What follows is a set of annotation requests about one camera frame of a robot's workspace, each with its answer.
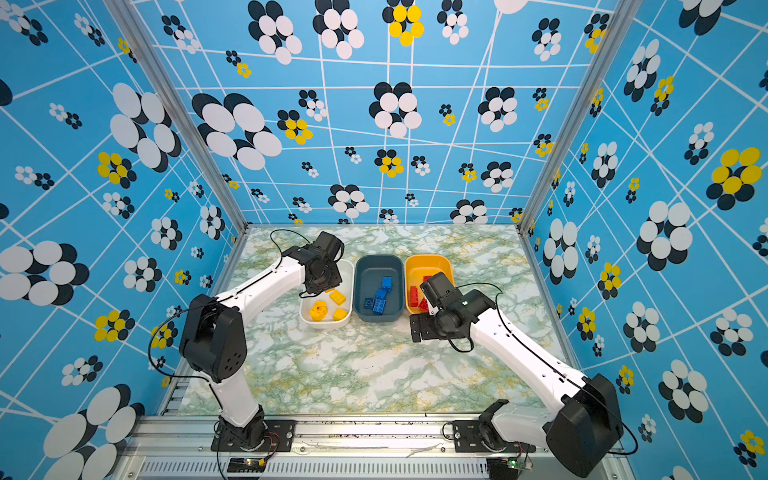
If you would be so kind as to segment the dark teal plastic bin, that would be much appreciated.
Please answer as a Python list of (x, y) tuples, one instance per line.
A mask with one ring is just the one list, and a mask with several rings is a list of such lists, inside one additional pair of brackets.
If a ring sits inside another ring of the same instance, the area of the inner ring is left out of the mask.
[[(375, 300), (378, 289), (382, 287), (382, 278), (392, 278), (392, 288), (386, 297), (383, 315), (376, 315), (373, 310), (363, 308), (365, 298)], [(396, 321), (405, 308), (404, 264), (394, 255), (373, 254), (361, 257), (356, 263), (354, 284), (354, 310), (364, 322), (389, 323)]]

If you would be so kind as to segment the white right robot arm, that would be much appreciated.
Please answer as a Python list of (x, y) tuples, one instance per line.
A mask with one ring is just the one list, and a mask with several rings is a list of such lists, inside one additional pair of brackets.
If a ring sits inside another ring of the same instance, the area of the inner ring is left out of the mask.
[(481, 346), (509, 367), (543, 406), (528, 411), (498, 399), (478, 417), (481, 445), (494, 453), (524, 444), (545, 447), (571, 474), (585, 478), (624, 434), (615, 386), (551, 355), (477, 288), (461, 292), (439, 272), (420, 286), (427, 310), (410, 317), (414, 342), (459, 339)]

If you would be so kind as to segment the white plastic bin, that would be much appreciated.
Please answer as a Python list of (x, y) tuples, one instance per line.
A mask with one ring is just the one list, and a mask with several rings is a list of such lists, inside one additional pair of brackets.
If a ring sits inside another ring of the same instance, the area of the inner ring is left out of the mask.
[(300, 318), (304, 325), (318, 330), (332, 330), (345, 326), (353, 307), (353, 281), (355, 267), (349, 260), (338, 262), (341, 283), (317, 297), (305, 298), (300, 303)]

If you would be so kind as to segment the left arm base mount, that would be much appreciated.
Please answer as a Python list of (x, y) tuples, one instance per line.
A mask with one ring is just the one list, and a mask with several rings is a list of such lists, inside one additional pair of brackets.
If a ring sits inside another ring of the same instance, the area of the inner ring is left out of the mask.
[(289, 452), (292, 448), (297, 422), (267, 419), (236, 427), (219, 417), (214, 424), (213, 452)]

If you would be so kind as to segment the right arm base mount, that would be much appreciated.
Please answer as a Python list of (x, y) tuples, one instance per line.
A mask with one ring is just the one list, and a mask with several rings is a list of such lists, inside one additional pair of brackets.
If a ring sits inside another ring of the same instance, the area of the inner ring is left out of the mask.
[(483, 435), (483, 427), (479, 420), (454, 420), (445, 436), (454, 445), (457, 453), (504, 453), (525, 455), (535, 453), (536, 446), (524, 442), (506, 442), (504, 440), (488, 440)]

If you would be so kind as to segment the yellow plastic bin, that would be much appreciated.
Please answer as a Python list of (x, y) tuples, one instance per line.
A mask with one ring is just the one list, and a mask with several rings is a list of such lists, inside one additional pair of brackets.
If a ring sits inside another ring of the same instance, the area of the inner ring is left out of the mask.
[(451, 261), (445, 256), (438, 254), (417, 254), (406, 259), (405, 264), (405, 300), (406, 308), (410, 314), (422, 313), (418, 306), (409, 305), (409, 288), (416, 286), (419, 289), (419, 303), (424, 299), (420, 285), (423, 283), (423, 276), (435, 275), (439, 272), (451, 281), (454, 281), (453, 267)]

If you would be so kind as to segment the yellow tall lego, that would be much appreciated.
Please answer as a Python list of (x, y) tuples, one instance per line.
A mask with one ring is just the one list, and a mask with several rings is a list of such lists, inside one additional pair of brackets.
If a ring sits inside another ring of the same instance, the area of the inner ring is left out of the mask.
[(333, 320), (334, 321), (343, 321), (349, 316), (349, 312), (342, 308), (337, 308), (333, 313)]

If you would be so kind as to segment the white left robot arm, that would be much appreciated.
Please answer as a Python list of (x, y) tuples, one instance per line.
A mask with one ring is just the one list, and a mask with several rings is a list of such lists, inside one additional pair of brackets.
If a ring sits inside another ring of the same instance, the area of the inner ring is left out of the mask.
[(263, 407), (246, 380), (246, 325), (294, 288), (301, 286), (305, 295), (317, 296), (339, 286), (338, 262), (344, 250), (342, 240), (322, 231), (312, 242), (282, 250), (275, 262), (240, 285), (192, 300), (179, 351), (218, 402), (222, 441), (253, 451), (269, 437)]

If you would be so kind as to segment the yellow round lego piece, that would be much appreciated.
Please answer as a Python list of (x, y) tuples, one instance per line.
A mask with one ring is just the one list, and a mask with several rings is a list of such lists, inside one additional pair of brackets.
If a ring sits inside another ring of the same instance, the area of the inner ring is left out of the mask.
[(310, 318), (313, 322), (321, 322), (328, 315), (328, 306), (325, 301), (316, 301), (310, 309)]

